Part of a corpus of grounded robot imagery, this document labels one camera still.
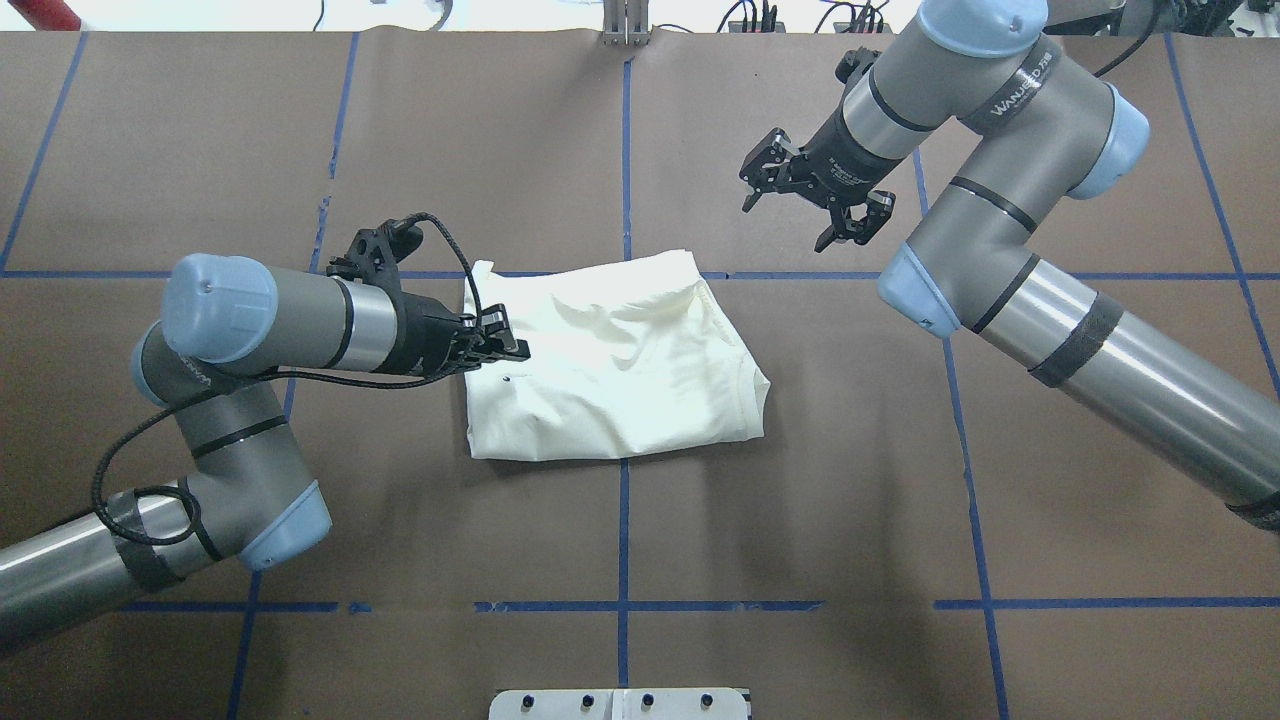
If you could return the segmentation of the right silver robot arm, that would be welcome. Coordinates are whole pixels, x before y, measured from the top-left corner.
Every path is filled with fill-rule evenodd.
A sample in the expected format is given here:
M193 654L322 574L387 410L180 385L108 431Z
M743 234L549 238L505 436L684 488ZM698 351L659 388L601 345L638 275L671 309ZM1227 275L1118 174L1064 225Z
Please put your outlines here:
M1047 35L1044 1L923 1L884 50L835 69L842 92L805 142L773 128L739 170L750 210L791 193L828 215L817 252L868 243L882 188L954 122L977 145L881 272L877 292L942 340L973 334L1157 454L1248 525L1277 533L1277 401L1198 356L1032 246L1062 202L1110 191L1151 128Z

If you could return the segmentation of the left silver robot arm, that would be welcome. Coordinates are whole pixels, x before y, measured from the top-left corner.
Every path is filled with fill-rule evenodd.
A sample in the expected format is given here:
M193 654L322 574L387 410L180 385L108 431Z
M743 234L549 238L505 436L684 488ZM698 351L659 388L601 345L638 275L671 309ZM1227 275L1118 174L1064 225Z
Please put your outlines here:
M323 274L242 256L183 258L131 372L160 407L143 428L174 419L195 469L105 495L116 442L95 469L86 514L5 548L3 655L225 559L261 571L325 537L332 516L275 379L361 387L374 373L410 389L529 356L504 306L453 313L407 293L388 250L351 250Z

